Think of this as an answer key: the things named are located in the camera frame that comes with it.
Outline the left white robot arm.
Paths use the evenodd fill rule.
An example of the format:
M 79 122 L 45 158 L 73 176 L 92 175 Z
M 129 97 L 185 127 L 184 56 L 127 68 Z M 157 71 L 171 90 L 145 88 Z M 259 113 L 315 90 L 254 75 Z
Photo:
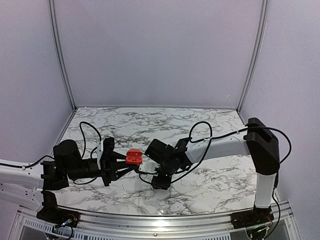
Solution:
M 58 191 L 69 187 L 69 181 L 101 178 L 108 187 L 142 163 L 140 151 L 129 150 L 123 155 L 114 147 L 114 138 L 106 138 L 98 144 L 95 158 L 83 159 L 77 143 L 67 139 L 54 146 L 53 156 L 34 163 L 14 165 L 1 160 L 0 182 L 29 190 Z

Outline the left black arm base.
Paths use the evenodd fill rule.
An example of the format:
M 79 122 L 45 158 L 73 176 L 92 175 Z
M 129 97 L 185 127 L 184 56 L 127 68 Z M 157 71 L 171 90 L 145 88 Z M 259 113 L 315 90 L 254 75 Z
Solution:
M 68 210 L 58 207 L 56 196 L 53 192 L 43 190 L 42 208 L 37 212 L 36 218 L 52 224 L 76 228 L 79 222 L 80 213 L 74 210 Z

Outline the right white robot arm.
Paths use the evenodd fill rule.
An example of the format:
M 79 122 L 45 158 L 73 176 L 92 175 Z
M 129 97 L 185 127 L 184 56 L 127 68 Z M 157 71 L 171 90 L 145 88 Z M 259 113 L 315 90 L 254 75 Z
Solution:
M 279 140 L 272 129 L 258 118 L 248 120 L 244 128 L 221 135 L 194 140 L 191 136 L 180 139 L 175 146 L 153 139 L 145 155 L 159 167 L 150 185 L 167 190 L 178 170 L 193 171 L 206 160 L 229 156 L 250 156 L 257 173 L 254 208 L 247 219 L 258 224 L 267 216 L 273 190 L 280 169 Z

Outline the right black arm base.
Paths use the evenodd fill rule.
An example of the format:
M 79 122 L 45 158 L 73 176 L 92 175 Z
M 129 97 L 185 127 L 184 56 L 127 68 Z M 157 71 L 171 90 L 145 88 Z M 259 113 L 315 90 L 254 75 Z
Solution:
M 240 229 L 270 223 L 274 220 L 274 215 L 271 206 L 259 208 L 254 205 L 250 210 L 232 213 L 230 218 L 233 228 Z

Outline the red bottle cap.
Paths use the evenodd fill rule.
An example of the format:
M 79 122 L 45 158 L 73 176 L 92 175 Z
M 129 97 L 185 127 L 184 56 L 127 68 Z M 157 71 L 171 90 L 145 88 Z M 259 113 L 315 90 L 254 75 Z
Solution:
M 141 165 L 143 163 L 143 153 L 138 149 L 130 149 L 126 153 L 125 163 L 129 165 Z

